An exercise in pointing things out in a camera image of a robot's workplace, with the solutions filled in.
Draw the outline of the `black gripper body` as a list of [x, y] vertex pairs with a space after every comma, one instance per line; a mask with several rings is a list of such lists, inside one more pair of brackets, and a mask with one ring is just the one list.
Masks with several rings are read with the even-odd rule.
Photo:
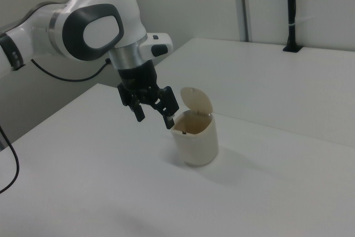
[[160, 90], [157, 85], [157, 73], [152, 60], [131, 69], [119, 69], [121, 83], [117, 86], [123, 104], [139, 101], [143, 104], [155, 104]]

